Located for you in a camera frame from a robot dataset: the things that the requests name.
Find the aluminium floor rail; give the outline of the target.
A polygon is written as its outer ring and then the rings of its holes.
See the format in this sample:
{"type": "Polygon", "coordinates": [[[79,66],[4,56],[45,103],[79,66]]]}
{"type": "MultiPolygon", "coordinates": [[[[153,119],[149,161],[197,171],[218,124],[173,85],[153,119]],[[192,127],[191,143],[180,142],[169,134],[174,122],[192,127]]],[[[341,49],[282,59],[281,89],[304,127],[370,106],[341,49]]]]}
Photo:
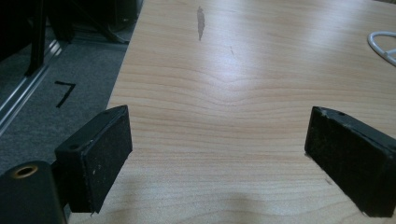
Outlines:
{"type": "Polygon", "coordinates": [[[17,117],[25,103],[29,100],[36,88],[47,75],[50,66],[63,51],[63,44],[53,40],[44,54],[44,64],[29,77],[24,76],[15,90],[0,104],[0,136],[6,131],[9,124],[17,117]]]}

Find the black metal stand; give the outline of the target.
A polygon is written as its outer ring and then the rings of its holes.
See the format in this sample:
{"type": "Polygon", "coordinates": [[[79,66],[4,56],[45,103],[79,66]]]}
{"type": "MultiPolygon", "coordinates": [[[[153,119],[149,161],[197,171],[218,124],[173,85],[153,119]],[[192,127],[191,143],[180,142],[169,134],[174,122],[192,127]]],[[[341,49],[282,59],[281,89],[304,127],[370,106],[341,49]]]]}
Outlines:
{"type": "Polygon", "coordinates": [[[46,32],[46,0],[35,1],[35,14],[33,16],[33,34],[31,58],[26,76],[31,76],[44,62],[45,32],[46,32]]]}

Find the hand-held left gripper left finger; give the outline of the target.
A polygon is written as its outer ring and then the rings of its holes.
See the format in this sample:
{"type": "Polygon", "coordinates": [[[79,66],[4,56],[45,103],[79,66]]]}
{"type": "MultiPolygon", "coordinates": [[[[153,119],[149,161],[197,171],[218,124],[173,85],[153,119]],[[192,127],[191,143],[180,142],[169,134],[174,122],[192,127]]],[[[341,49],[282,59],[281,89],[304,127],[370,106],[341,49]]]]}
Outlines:
{"type": "Polygon", "coordinates": [[[66,201],[74,213],[98,213],[133,151],[126,105],[105,110],[55,149],[66,201]]]}

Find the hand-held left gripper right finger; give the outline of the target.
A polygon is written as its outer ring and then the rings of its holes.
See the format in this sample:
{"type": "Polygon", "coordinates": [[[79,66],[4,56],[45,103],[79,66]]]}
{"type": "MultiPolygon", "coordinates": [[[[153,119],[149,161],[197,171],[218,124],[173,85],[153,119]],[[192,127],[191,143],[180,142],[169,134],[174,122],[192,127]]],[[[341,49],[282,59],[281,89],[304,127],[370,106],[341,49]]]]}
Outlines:
{"type": "Polygon", "coordinates": [[[369,217],[396,210],[396,139],[330,108],[311,110],[305,153],[369,217]]]}

